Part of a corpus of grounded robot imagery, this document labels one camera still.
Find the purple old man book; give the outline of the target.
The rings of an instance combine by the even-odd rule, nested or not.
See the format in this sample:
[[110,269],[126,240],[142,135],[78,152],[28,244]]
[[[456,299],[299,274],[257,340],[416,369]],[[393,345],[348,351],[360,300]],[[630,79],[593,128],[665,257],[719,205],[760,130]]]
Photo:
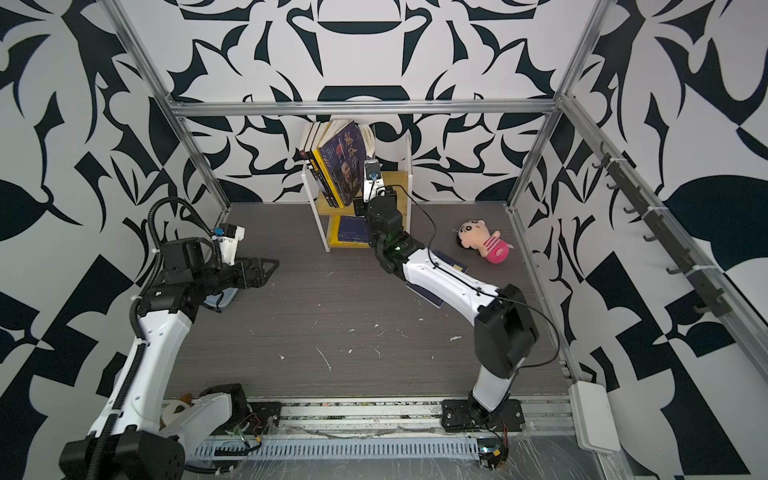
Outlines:
[[343,180],[342,166],[346,162],[344,132],[351,120],[330,121],[320,137],[318,150],[328,173],[335,180]]
[[364,163],[375,156],[375,136],[367,124],[355,121],[344,132],[346,162],[342,166],[343,180],[335,180],[327,170],[334,195],[340,208],[349,206],[361,189],[364,181]]

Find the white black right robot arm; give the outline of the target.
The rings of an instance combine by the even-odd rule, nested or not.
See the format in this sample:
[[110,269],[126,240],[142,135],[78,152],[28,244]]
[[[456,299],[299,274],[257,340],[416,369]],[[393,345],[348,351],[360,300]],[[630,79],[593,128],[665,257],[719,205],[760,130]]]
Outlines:
[[472,325],[481,368],[468,395],[468,408],[478,423],[488,423],[504,410],[521,369],[538,368],[560,358],[562,342],[557,339],[551,358],[533,365],[527,362],[540,338],[534,317],[541,317],[554,335],[558,333],[555,322],[527,304],[517,287],[483,283],[436,257],[405,231],[392,187],[355,199],[354,208],[366,221],[369,246],[386,273],[436,294]]

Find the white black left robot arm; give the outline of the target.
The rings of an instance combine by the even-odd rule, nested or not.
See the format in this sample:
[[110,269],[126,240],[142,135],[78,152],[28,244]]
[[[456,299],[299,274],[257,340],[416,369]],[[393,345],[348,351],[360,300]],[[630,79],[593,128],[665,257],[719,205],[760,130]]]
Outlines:
[[[204,229],[199,238],[163,241],[157,211],[175,204]],[[127,365],[88,435],[65,445],[59,466],[68,479],[180,479],[187,472],[223,476],[234,470],[191,464],[193,453],[214,431],[234,432],[252,411],[238,383],[210,387],[171,422],[162,420],[164,394],[179,350],[198,311],[228,291],[261,288],[277,270],[275,259],[239,258],[243,228],[206,226],[191,203],[179,197],[157,201],[148,212],[153,267],[133,297],[129,321],[134,341]]]

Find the black deer antler book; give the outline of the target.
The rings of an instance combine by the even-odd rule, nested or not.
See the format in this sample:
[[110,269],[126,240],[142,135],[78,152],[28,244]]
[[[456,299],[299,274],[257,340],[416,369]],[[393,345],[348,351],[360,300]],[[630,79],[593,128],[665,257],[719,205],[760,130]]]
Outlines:
[[307,142],[304,145],[304,153],[306,160],[309,165],[309,169],[311,170],[312,176],[315,179],[320,194],[323,196],[323,198],[330,202],[331,196],[329,195],[329,192],[324,184],[324,177],[322,173],[319,170],[318,164],[316,162],[316,158],[313,154],[313,144],[314,140],[318,134],[318,131],[320,129],[321,123],[320,122],[314,122],[309,130],[309,135],[307,138]]

